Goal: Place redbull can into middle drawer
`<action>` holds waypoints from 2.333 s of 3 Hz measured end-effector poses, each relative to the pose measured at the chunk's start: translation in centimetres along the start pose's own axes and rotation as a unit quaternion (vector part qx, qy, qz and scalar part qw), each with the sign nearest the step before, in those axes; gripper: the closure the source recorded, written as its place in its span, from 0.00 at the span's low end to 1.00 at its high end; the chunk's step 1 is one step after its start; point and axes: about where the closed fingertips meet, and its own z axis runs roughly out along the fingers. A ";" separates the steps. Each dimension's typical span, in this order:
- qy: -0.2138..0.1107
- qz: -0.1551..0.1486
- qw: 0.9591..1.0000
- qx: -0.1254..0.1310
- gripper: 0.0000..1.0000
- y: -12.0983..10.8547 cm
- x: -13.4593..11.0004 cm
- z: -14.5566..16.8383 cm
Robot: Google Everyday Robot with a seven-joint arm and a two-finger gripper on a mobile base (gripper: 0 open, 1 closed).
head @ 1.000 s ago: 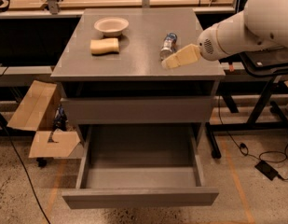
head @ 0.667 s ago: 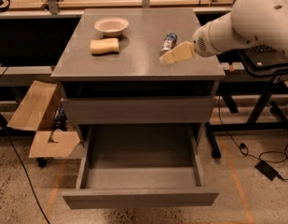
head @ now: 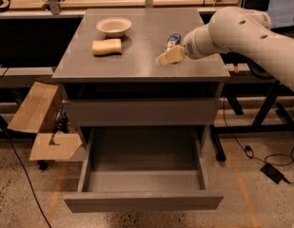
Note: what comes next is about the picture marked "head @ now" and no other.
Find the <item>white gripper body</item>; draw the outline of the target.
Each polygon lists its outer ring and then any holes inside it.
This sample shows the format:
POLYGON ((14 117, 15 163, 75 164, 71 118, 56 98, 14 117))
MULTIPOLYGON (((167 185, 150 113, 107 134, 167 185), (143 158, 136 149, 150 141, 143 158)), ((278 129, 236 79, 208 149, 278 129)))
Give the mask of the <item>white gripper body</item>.
POLYGON ((185 54, 193 59, 201 59, 213 55, 217 48, 212 42, 208 25, 203 25, 191 31, 184 39, 185 54))

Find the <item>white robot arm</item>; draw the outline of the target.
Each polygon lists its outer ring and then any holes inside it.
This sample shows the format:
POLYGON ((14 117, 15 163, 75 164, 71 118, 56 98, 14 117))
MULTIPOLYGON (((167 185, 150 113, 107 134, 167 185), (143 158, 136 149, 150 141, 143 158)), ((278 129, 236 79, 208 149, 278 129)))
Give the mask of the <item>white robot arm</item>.
POLYGON ((160 65, 236 52, 259 65, 294 92, 294 39, 270 30, 270 17, 254 9, 226 7, 188 33, 181 45, 155 59, 160 65))

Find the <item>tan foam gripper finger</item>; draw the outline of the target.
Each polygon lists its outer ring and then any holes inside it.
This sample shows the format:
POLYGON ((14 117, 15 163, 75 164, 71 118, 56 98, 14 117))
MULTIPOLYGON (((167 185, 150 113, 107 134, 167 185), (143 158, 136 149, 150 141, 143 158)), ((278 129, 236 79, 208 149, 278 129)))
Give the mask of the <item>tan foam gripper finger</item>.
POLYGON ((160 65, 169 65, 183 61, 186 58, 185 50, 182 46, 175 46, 168 51, 165 51, 155 59, 155 62, 160 65))

